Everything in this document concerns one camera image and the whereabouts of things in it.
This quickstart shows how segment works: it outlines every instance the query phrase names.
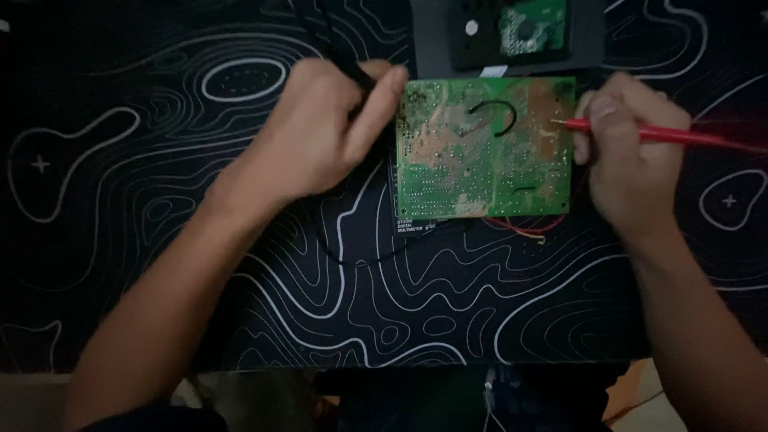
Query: fingernail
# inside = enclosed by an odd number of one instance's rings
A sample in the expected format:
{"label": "fingernail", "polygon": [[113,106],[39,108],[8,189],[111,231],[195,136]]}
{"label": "fingernail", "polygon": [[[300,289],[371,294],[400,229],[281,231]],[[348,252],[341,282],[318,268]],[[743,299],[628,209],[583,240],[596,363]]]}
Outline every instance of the fingernail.
{"label": "fingernail", "polygon": [[408,82],[408,69],[404,66],[395,66],[395,71],[392,73],[392,91],[399,95],[405,90],[406,82]]}
{"label": "fingernail", "polygon": [[597,123],[606,115],[616,112],[619,103],[611,96],[598,96],[592,101],[589,108],[589,121]]}

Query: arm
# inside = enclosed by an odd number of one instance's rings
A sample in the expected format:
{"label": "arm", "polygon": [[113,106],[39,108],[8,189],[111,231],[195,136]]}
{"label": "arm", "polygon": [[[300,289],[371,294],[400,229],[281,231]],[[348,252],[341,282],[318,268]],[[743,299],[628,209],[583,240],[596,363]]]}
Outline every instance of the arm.
{"label": "arm", "polygon": [[[600,155],[590,173],[592,198],[630,256],[670,402],[692,430],[767,429],[768,367],[674,220],[683,149],[639,140],[638,121],[688,129],[690,116],[626,74],[585,95],[580,111],[590,117]],[[586,163],[587,137],[576,146],[577,163]]]}
{"label": "arm", "polygon": [[227,279],[266,225],[291,201],[344,179],[394,114],[407,71],[384,61],[363,68],[380,79],[350,122],[358,86],[327,61],[294,65],[262,131],[89,340],[72,375],[66,430],[173,392]]}

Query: hand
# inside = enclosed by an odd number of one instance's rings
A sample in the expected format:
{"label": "hand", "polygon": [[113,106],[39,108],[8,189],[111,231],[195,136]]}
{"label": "hand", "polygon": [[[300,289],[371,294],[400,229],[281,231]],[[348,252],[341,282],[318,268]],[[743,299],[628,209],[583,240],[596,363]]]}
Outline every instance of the hand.
{"label": "hand", "polygon": [[279,210],[343,180],[392,119],[408,81],[404,67],[383,60],[360,66],[378,84],[350,122],[362,89],[330,61],[296,63],[261,132],[221,172],[207,200],[227,213],[255,218],[264,205]]}
{"label": "hand", "polygon": [[673,206],[683,146],[641,144],[637,124],[689,129],[690,116],[625,73],[586,93],[576,115],[587,115],[592,140],[574,137],[577,164],[593,161],[589,186],[595,207],[622,241],[632,243],[676,228]]}

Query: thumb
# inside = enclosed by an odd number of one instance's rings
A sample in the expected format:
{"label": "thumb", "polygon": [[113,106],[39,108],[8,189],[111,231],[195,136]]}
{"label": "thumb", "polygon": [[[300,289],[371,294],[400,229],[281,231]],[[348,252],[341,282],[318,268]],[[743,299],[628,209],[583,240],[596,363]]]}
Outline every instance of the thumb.
{"label": "thumb", "polygon": [[628,108],[609,95],[598,93],[586,109],[598,157],[617,167],[637,163],[640,132]]}
{"label": "thumb", "polygon": [[348,161],[359,162],[368,154],[373,142],[395,115],[407,81],[408,70],[396,66],[389,69],[376,84],[347,133],[345,156]]}

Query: forearm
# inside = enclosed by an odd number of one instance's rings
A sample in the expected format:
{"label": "forearm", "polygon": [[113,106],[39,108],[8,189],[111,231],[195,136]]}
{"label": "forearm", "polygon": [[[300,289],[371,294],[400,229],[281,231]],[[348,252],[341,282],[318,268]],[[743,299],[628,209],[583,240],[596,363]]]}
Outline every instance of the forearm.
{"label": "forearm", "polygon": [[89,340],[72,376],[65,427],[169,395],[189,367],[234,268],[279,210],[242,223],[203,202]]}
{"label": "forearm", "polygon": [[691,429],[765,430],[768,368],[675,223],[626,242],[670,401]]}

